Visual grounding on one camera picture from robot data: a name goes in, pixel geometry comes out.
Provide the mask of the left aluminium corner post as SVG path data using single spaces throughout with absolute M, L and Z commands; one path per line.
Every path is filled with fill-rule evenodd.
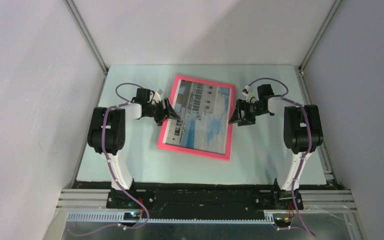
M 68 12 L 70 13 L 74 23 L 76 24 L 77 28 L 79 29 L 80 34 L 85 40 L 86 45 L 88 46 L 89 50 L 92 53 L 92 56 L 94 57 L 95 61 L 97 62 L 100 70 L 104 75 L 108 74 L 109 67 L 106 64 L 98 45 L 96 44 L 91 32 L 89 31 L 89 28 L 82 17 L 82 14 L 75 3 L 74 0 L 63 0 L 64 4 L 66 5 L 66 8 Z

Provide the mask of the building and sky photo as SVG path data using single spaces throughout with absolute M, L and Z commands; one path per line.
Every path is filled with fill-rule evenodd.
M 232 90 L 181 79 L 172 106 L 179 120 L 167 121 L 166 145 L 226 154 Z

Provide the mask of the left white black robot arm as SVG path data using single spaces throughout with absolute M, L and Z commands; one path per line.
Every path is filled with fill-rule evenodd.
M 134 179 L 120 152 L 126 142 L 126 125 L 132 120 L 152 118 L 162 126 L 166 120 L 180 120 L 168 98 L 161 98 L 159 91 L 138 88 L 131 101 L 110 107 L 95 107 L 87 134 L 87 144 L 102 155 L 111 175 L 111 187 L 123 190 L 118 201 L 125 208 L 133 208 L 138 194 L 132 190 Z

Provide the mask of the right aluminium corner post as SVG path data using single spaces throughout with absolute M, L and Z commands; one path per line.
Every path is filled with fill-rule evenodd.
M 315 50 L 317 49 L 319 43 L 321 42 L 322 38 L 324 37 L 326 31 L 328 30 L 329 26 L 331 25 L 331 22 L 333 21 L 335 15 L 337 14 L 338 10 L 343 4 L 343 0 L 334 0 L 331 7 L 329 8 L 329 11 L 327 12 L 327 15 L 325 16 L 324 20 L 322 21 L 321 26 L 319 27 L 314 39 L 312 40 L 308 50 L 306 51 L 303 60 L 298 66 L 298 69 L 300 72 L 304 72 L 306 66 L 308 65 L 311 57 L 313 56 Z

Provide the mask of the aluminium corner post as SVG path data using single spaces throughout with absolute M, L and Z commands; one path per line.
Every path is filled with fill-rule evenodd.
M 314 39 L 312 40 L 308 50 L 306 51 L 303 60 L 298 66 L 298 69 L 300 72 L 304 72 L 306 66 L 308 65 L 311 57 L 313 56 L 315 50 L 317 49 L 319 43 L 321 42 L 322 38 L 324 37 L 326 31 L 328 30 L 329 26 L 331 25 L 331 22 L 333 21 L 335 15 L 337 14 L 338 10 L 343 4 L 343 0 L 334 0 L 331 7 L 329 8 L 329 11 L 327 12 L 327 15 L 325 16 L 324 20 L 322 21 L 321 26 L 319 27 Z
M 66 5 L 66 8 L 68 12 L 70 13 L 74 23 L 76 24 L 77 28 L 79 29 L 80 34 L 85 40 L 86 45 L 88 46 L 89 50 L 92 53 L 92 56 L 94 57 L 95 61 L 97 62 L 100 70 L 104 75 L 108 74 L 109 67 L 106 64 L 98 45 L 96 44 L 91 32 L 89 31 L 89 28 L 82 17 L 82 14 L 75 3 L 74 0 L 63 0 L 64 4 Z

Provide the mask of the aluminium front rail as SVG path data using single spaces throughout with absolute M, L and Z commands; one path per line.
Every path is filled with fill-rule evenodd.
M 66 189 L 59 196 L 56 210 L 67 211 L 68 221 L 104 223 L 144 223 L 142 211 L 128 206 L 107 207 L 108 190 Z M 355 214 L 357 207 L 349 190 L 305 190 L 300 202 L 305 214 Z M 192 223 L 192 224 L 272 224 L 276 217 L 286 216 L 288 209 L 256 209 L 251 205 L 228 206 L 223 204 L 192 204 L 191 206 L 168 204 L 149 210 L 149 223 Z

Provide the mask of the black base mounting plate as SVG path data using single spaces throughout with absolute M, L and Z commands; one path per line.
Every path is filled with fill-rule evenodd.
M 293 194 L 267 184 L 198 184 L 135 182 L 127 191 L 110 182 L 75 181 L 73 189 L 109 190 L 106 208 L 126 209 L 127 221 L 154 220 L 264 220 L 268 210 L 294 208 Z

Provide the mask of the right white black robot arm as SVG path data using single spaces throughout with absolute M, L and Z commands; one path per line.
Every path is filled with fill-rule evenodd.
M 257 95 L 251 92 L 250 85 L 242 93 L 246 98 L 236 101 L 230 125 L 253 125 L 257 116 L 266 114 L 283 119 L 283 142 L 289 152 L 284 170 L 272 185 L 270 201 L 275 208 L 284 209 L 298 197 L 305 164 L 324 141 L 319 108 L 275 95 L 270 84 L 258 86 Z

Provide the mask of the orange wooden picture frame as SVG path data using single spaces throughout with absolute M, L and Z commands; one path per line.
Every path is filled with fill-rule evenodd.
M 218 81 L 213 81 L 213 80 L 208 80 L 208 79 L 202 79 L 202 78 L 196 78 L 196 77 L 191 77 L 191 76 L 176 75 L 174 78 L 174 83 L 173 83 L 171 94 L 169 97 L 169 102 L 171 105 L 173 103 L 173 100 L 174 100 L 174 97 L 176 94 L 176 89 L 177 89 L 177 86 L 178 86 L 180 80 L 187 80 L 187 81 L 203 83 L 203 84 L 212 84 L 212 85 L 216 85 L 216 86 L 220 86 L 220 87 L 230 88 L 232 90 L 231 97 L 230 97 L 229 114 L 227 117 L 228 135 L 227 135 L 227 141 L 226 141 L 226 143 L 227 143 L 226 154 L 205 152 L 205 151 L 183 148 L 183 147 L 168 145 L 168 144 L 163 143 L 167 124 L 168 124 L 168 121 L 170 119 L 166 120 L 161 127 L 161 131 L 160 131 L 158 142 L 157 142 L 157 147 L 159 149 L 167 150 L 167 151 L 171 151 L 171 152 L 182 153 L 182 154 L 187 154 L 187 155 L 192 155 L 192 156 L 199 156 L 199 157 L 204 157 L 204 158 L 217 159 L 217 160 L 228 162 L 230 160 L 230 157 L 231 157 L 232 138 L 233 138 L 233 127 L 232 127 L 232 125 L 228 124 L 228 120 L 229 120 L 230 116 L 232 115 L 234 108 L 235 108 L 234 104 L 235 104 L 235 100 L 236 100 L 236 87 L 233 84 L 229 84 L 229 83 L 223 83 L 223 82 L 218 82 Z

